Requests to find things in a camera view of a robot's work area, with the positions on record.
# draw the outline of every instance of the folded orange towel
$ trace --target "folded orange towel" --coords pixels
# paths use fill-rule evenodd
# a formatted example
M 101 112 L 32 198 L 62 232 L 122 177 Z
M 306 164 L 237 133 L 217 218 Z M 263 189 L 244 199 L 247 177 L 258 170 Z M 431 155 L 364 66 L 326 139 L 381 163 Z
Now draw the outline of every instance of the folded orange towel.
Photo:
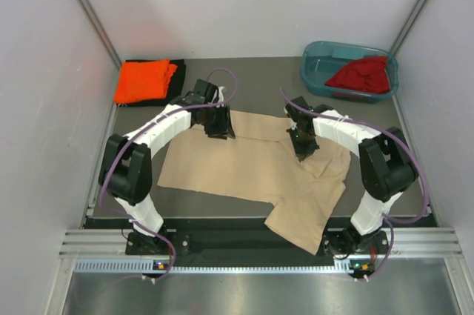
M 169 59 L 152 62 L 125 62 L 113 102 L 131 104 L 166 97 L 171 77 L 178 66 Z

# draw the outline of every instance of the red cloth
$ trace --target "red cloth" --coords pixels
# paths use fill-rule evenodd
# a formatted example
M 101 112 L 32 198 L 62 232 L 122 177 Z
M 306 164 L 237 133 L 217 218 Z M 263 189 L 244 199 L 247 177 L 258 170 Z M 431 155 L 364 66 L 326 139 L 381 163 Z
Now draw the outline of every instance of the red cloth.
M 386 66 L 385 56 L 358 59 L 343 66 L 326 82 L 326 85 L 365 93 L 385 94 L 390 91 Z

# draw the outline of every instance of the blue plastic bin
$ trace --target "blue plastic bin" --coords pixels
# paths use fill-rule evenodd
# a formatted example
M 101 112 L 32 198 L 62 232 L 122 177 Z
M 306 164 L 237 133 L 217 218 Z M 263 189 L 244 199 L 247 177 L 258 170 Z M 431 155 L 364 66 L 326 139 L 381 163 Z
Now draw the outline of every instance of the blue plastic bin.
M 376 56 L 386 56 L 388 58 L 386 71 L 390 92 L 371 94 L 324 85 L 347 63 L 356 59 Z M 300 73 L 306 88 L 311 93 L 337 99 L 376 103 L 392 97 L 398 89 L 398 63 L 395 57 L 384 50 L 353 44 L 313 42 L 304 50 Z

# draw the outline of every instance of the beige cloth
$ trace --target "beige cloth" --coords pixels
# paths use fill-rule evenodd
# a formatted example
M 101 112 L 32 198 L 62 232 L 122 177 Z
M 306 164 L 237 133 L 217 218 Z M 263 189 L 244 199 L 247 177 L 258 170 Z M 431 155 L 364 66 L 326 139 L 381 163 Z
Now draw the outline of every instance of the beige cloth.
M 174 138 L 158 185 L 270 202 L 265 225 L 315 254 L 345 189 L 349 151 L 318 138 L 320 149 L 300 163 L 289 119 L 238 111 L 231 117 L 235 140 L 209 139 L 201 126 Z

